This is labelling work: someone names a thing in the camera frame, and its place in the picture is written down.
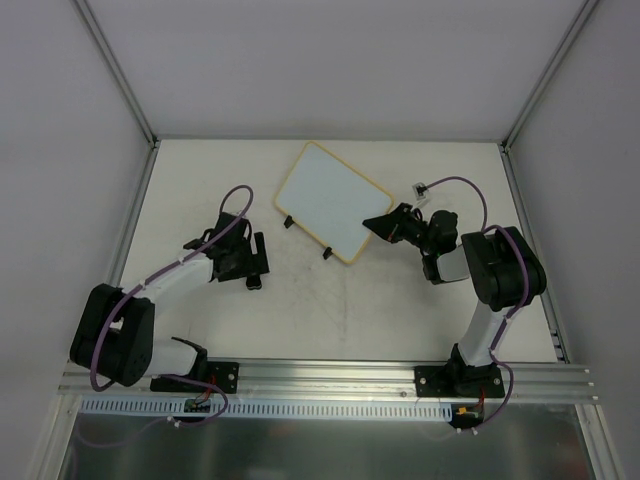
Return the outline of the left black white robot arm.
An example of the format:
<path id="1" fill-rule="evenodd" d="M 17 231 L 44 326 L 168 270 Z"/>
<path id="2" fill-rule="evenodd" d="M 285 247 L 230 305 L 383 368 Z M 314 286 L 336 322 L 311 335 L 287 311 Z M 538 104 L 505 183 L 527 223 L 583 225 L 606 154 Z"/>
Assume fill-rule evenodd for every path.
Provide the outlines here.
<path id="1" fill-rule="evenodd" d="M 249 220 L 223 212 L 214 227 L 184 244 L 172 263 L 149 278 L 130 287 L 94 287 L 70 360 L 109 385 L 131 387 L 145 377 L 159 392 L 220 384 L 221 373 L 205 347 L 176 336 L 160 339 L 155 323 L 174 302 L 207 284 L 242 280 L 248 290 L 259 290 L 269 271 L 263 233 L 254 231 Z"/>

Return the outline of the black whiteboard eraser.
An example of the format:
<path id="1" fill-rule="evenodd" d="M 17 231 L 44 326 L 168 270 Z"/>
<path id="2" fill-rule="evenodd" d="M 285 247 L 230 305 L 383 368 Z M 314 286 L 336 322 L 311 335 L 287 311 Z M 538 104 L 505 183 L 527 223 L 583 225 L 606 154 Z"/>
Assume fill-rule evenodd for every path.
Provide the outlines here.
<path id="1" fill-rule="evenodd" d="M 245 285 L 249 291 L 260 290 L 262 288 L 261 277 L 259 275 L 247 277 Z"/>

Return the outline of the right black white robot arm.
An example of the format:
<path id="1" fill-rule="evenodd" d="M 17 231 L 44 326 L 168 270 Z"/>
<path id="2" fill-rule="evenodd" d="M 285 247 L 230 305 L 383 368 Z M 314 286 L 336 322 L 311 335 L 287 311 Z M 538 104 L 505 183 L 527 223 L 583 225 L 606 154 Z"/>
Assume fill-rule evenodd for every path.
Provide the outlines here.
<path id="1" fill-rule="evenodd" d="M 547 286 L 544 268 L 519 230 L 495 226 L 459 235 L 455 213 L 438 210 L 425 220 L 406 203 L 362 225 L 388 243 L 417 247 L 432 284 L 469 279 L 477 297 L 469 326 L 446 363 L 414 368 L 416 395 L 505 397 L 497 350 L 513 317 Z"/>

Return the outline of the yellow framed small whiteboard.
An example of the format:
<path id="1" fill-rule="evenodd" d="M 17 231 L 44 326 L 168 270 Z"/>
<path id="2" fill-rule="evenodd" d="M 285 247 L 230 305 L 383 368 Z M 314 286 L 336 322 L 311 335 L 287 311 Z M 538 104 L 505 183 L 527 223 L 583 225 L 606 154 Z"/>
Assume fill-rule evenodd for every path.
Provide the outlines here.
<path id="1" fill-rule="evenodd" d="M 393 195 L 347 162 L 309 141 L 274 197 L 275 207 L 345 264 L 371 232 L 363 221 L 388 213 Z"/>

